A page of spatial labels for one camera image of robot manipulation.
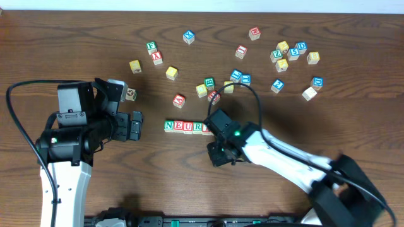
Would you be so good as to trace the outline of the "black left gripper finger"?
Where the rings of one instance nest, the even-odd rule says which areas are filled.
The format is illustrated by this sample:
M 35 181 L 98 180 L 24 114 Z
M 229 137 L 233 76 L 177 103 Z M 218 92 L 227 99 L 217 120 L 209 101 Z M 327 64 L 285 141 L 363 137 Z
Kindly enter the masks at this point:
M 113 117 L 117 115 L 121 95 L 118 93 L 117 85 L 95 78 L 93 87 L 97 90 L 95 106 L 99 112 L 105 112 Z
M 141 130 L 143 125 L 143 114 L 138 111 L 133 111 L 131 120 L 131 130 L 129 133 L 129 139 L 132 141 L 138 141 L 141 137 Z

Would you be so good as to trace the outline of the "green R wooden block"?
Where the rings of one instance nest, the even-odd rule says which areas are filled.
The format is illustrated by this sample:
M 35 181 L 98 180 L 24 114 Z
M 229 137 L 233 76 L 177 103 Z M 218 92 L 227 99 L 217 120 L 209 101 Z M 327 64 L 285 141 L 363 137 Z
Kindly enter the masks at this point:
M 193 123 L 193 134 L 201 134 L 203 131 L 203 124 L 201 122 Z

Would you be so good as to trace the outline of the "green N wooden block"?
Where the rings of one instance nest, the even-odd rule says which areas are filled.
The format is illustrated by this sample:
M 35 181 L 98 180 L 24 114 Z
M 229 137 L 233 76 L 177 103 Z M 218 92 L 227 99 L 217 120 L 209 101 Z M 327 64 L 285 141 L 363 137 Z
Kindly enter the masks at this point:
M 174 132 L 174 121 L 173 120 L 166 120 L 164 122 L 164 131 L 165 132 Z

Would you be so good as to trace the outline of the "red E wooden block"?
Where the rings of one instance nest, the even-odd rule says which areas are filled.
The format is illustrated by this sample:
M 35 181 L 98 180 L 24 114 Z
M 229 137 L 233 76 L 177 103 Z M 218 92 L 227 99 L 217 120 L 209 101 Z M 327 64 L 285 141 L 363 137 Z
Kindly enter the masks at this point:
M 174 121 L 174 132 L 183 133 L 184 130 L 184 122 L 180 120 Z

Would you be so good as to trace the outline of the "blue T wooden block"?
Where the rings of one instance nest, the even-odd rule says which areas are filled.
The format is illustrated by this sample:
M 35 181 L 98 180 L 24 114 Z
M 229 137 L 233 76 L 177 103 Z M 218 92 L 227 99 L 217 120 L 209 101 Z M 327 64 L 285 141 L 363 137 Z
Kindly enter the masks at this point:
M 245 84 L 245 85 L 247 85 L 247 86 L 250 86 L 250 85 L 251 85 L 251 80 L 252 80 L 252 77 L 251 77 L 250 74 L 243 74 L 243 75 L 241 76 L 241 83 L 242 83 L 242 84 Z

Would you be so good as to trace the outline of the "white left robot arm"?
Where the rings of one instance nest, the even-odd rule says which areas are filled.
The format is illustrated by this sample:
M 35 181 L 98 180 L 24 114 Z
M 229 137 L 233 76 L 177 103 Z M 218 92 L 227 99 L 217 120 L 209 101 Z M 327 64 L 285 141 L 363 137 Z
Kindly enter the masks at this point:
M 141 112 L 122 113 L 120 103 L 135 96 L 123 81 L 61 83 L 59 111 L 52 114 L 35 145 L 45 165 L 41 226 L 84 226 L 85 199 L 93 157 L 114 140 L 141 137 Z

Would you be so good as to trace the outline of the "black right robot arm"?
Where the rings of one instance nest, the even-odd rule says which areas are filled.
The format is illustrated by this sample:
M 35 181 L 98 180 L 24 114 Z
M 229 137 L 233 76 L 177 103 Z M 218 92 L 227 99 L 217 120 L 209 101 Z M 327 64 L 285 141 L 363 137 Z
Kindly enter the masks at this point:
M 312 204 L 301 226 L 372 226 L 386 211 L 394 212 L 384 197 L 346 155 L 337 160 L 306 153 L 272 136 L 252 122 L 206 119 L 215 136 L 208 153 L 213 166 L 246 161 L 268 168 L 302 189 Z

